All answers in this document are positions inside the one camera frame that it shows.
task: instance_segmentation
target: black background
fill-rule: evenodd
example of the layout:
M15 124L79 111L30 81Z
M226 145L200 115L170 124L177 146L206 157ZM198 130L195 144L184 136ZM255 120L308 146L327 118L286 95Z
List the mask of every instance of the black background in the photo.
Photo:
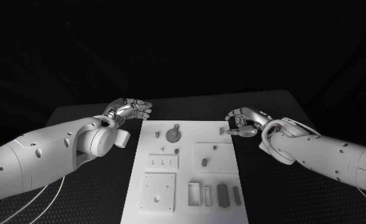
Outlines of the black background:
M1 0L1 143L59 106L272 89L319 133L360 141L364 4Z

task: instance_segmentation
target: round disc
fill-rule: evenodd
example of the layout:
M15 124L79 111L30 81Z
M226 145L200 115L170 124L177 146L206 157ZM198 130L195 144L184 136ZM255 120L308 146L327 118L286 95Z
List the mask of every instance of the round disc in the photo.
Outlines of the round disc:
M170 143L175 143L180 140L180 132L175 129L170 129L165 132L165 139Z

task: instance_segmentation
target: table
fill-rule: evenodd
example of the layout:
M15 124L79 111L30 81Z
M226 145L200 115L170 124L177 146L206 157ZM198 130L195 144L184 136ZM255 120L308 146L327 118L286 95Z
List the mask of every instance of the table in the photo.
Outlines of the table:
M223 120L226 113L253 107L272 118L288 117L309 127L311 121L285 90L148 100L149 120ZM47 126L99 115L105 104L59 107ZM122 129L131 137L123 149L87 162L66 176L53 205L36 223L119 224L141 120ZM366 223L366 199L357 189L293 163L279 163L259 148L259 135L231 137L249 223ZM48 205L60 180L46 188L31 205L7 223L28 223ZM30 201L40 189L1 201L0 220Z

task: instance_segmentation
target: black tablecloth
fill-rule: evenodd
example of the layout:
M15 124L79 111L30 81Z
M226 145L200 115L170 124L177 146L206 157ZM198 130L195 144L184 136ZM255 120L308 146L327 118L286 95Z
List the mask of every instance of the black tablecloth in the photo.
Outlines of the black tablecloth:
M214 96L148 100L149 120L224 120L226 113L253 107L272 118L288 117L312 126L301 107L285 90ZM105 104L59 107L47 126L99 115ZM123 149L87 162L66 176L53 205L36 223L121 222L129 174L141 129L141 120L129 120L121 129L131 137ZM357 189L305 169L286 166L259 148L259 135L231 137L249 223L366 223L366 198ZM57 192L60 180L7 223L28 223L41 213ZM31 200L40 189L4 199L0 221Z

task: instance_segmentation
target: robotic arm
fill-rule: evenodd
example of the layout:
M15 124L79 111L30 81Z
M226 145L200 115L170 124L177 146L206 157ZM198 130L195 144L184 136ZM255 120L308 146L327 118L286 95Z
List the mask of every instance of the robotic arm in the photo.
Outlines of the robotic arm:
M146 120L151 103L116 99L102 115L48 126L18 136L0 147L0 200L31 191L102 157L112 145L123 148L126 119Z
M252 137L260 131L259 148L279 162L291 165L298 161L306 169L366 190L364 146L321 136L315 131L311 135L291 119L273 120L252 108L234 109L224 119L233 116L237 129L227 130L227 134Z

